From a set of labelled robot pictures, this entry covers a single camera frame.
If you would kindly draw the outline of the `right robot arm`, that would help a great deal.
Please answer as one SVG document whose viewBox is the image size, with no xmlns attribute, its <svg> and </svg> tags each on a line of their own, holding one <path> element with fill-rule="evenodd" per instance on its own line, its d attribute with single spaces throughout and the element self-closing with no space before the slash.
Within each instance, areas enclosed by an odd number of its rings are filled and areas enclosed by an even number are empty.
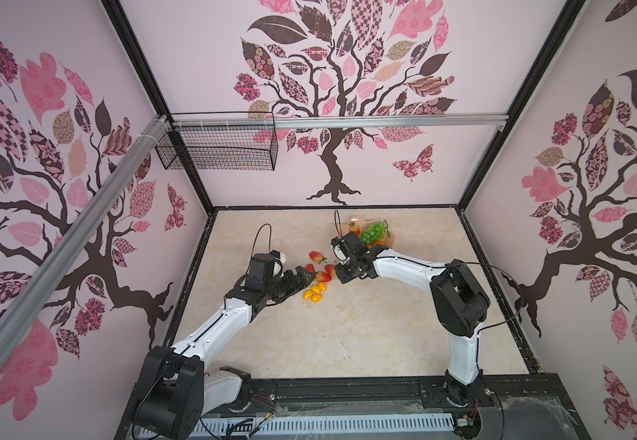
<svg viewBox="0 0 637 440">
<path fill-rule="evenodd" d="M 431 295 L 439 324 L 449 333 L 446 399 L 456 407 L 473 405 L 483 383 L 479 366 L 480 333 L 491 302 L 468 265 L 461 260 L 450 263 L 419 260 L 385 245 L 368 247 L 353 232 L 333 238 L 331 247 L 340 261 L 336 275 L 343 284 L 382 277 Z"/>
</svg>

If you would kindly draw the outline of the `green grape bunch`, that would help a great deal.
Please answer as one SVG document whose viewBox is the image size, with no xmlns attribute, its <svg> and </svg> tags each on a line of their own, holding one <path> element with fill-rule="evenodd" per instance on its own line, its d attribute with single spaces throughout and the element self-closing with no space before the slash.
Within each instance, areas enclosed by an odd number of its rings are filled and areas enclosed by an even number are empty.
<svg viewBox="0 0 637 440">
<path fill-rule="evenodd" d="M 376 240 L 384 243 L 390 238 L 389 225 L 386 220 L 368 223 L 359 235 L 360 240 L 368 247 L 373 246 Z"/>
</svg>

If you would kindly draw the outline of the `pink leaf-shaped bowl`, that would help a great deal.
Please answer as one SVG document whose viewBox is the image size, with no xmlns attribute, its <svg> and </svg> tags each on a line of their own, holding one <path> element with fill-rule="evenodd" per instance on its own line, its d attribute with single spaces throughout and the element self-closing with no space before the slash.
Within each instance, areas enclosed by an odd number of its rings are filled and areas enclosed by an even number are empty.
<svg viewBox="0 0 637 440">
<path fill-rule="evenodd" d="M 395 235 L 391 232 L 386 219 L 368 221 L 361 217 L 354 217 L 342 226 L 342 230 L 344 233 L 355 233 L 369 248 L 375 245 L 392 248 L 395 243 Z"/>
</svg>

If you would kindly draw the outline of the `pale red strawberry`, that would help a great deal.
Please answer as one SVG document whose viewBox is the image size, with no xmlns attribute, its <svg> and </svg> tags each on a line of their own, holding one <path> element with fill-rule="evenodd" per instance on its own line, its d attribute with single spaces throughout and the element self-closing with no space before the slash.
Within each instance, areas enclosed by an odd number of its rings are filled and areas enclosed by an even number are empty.
<svg viewBox="0 0 637 440">
<path fill-rule="evenodd" d="M 316 280 L 318 282 L 327 283 L 327 282 L 331 282 L 332 281 L 332 277 L 331 277 L 330 274 L 328 274 L 326 272 L 323 272 L 323 271 L 320 271 L 320 272 L 316 273 Z"/>
</svg>

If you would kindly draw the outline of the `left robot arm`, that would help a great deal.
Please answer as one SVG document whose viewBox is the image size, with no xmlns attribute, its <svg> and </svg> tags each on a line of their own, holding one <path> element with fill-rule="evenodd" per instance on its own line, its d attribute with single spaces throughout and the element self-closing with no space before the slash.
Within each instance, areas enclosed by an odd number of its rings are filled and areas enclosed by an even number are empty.
<svg viewBox="0 0 637 440">
<path fill-rule="evenodd" d="M 285 256 L 276 250 L 252 256 L 215 315 L 173 346 L 151 349 L 129 399 L 132 437 L 142 428 L 168 439 L 186 439 L 204 414 L 224 405 L 236 412 L 249 406 L 250 373 L 232 367 L 209 372 L 208 367 L 259 312 L 316 280 L 308 269 L 287 269 L 284 262 Z"/>
</svg>

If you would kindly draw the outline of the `lone red strawberry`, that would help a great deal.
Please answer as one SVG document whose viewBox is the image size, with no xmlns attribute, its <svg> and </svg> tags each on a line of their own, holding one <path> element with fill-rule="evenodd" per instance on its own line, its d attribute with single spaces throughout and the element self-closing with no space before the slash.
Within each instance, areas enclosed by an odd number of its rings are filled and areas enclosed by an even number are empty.
<svg viewBox="0 0 637 440">
<path fill-rule="evenodd" d="M 356 235 L 360 235 L 360 225 L 355 221 L 349 222 L 349 231 Z"/>
</svg>

